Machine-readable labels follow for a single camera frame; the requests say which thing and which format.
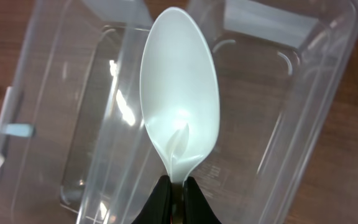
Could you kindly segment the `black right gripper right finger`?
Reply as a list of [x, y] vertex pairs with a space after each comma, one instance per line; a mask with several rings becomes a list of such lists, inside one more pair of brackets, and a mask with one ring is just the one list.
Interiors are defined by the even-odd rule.
[[184, 224], [221, 224], [205, 199], [195, 178], [187, 178], [183, 187], [183, 196]]

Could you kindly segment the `light blue plastic fork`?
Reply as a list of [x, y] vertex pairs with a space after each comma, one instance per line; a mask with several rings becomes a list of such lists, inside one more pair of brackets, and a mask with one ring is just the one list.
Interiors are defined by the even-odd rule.
[[30, 137], [34, 133], [34, 127], [29, 124], [6, 124], [1, 130], [4, 134], [23, 138]]

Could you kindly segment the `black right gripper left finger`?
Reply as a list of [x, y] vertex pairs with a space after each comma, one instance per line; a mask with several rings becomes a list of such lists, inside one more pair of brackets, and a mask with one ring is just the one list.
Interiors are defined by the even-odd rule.
[[171, 224], [171, 218], [172, 183], [163, 175], [132, 224]]

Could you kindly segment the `white plastic spoon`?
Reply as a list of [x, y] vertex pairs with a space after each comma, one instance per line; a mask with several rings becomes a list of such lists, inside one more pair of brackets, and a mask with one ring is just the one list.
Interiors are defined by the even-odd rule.
[[179, 7], [164, 10], [149, 32], [140, 103], [144, 126], [171, 182], [184, 183], [216, 144], [220, 101], [206, 39]]

